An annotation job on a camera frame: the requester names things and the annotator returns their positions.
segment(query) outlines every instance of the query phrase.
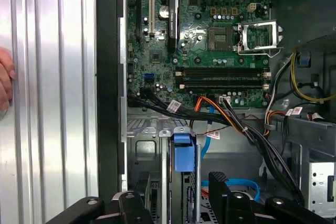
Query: motherboard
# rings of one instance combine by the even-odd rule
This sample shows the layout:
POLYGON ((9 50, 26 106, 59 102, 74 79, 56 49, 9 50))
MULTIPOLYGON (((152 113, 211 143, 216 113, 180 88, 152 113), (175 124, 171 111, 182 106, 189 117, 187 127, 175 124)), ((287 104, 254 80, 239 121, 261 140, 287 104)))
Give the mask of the motherboard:
POLYGON ((270 0, 128 0, 128 94, 266 107, 269 56, 255 49, 274 43, 272 27, 240 27, 270 20, 270 10, 270 0))

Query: side panel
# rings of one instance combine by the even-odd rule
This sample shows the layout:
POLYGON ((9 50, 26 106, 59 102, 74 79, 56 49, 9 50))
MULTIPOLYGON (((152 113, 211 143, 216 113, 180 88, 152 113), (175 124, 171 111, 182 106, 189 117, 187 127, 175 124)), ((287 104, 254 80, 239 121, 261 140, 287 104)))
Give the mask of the side panel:
POLYGON ((17 73, 0 119, 1 223, 45 223, 98 195, 95 1, 0 0, 17 73))

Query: blue sata port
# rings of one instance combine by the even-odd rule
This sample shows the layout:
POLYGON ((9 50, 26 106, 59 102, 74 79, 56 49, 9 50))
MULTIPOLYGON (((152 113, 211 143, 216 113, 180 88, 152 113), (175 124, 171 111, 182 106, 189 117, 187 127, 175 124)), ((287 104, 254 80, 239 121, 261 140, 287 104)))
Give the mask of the blue sata port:
POLYGON ((154 73, 144 73, 143 79, 147 82, 151 82, 155 80, 155 74, 154 73))

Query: finger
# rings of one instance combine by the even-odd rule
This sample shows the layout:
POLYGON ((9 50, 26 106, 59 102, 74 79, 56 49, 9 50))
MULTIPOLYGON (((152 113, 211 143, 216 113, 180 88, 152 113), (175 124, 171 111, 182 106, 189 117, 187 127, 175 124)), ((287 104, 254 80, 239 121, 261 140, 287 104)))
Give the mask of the finger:
POLYGON ((10 81, 10 78, 6 72, 5 67, 0 63, 0 82, 2 83, 8 99, 12 99, 13 96, 13 87, 12 87, 12 83, 10 81))
POLYGON ((0 47, 0 63, 5 67, 8 75, 14 79, 15 70, 13 60, 10 57, 9 52, 2 47, 0 47))
POLYGON ((9 101, 4 86, 0 82, 0 110, 7 110, 9 108, 9 101))

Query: pci express slot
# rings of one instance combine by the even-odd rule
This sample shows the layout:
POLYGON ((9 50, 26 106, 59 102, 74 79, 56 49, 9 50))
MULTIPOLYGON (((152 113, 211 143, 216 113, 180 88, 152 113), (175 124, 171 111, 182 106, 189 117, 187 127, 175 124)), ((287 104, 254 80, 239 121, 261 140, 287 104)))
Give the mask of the pci express slot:
POLYGON ((180 89, 263 89, 262 80, 182 80, 180 89))
POLYGON ((135 16, 136 16, 136 20, 135 20, 135 29, 136 29, 136 40, 137 42, 140 42, 141 41, 141 0, 136 0, 136 13, 135 13, 135 16))
POLYGON ((149 33, 154 36, 155 33, 155 0, 149 0, 149 33))
POLYGON ((175 76, 195 78, 261 78, 269 69, 258 68, 179 68, 175 76))
POLYGON ((178 36, 178 8, 179 0, 169 0, 169 36, 168 52, 173 54, 177 48, 178 36))

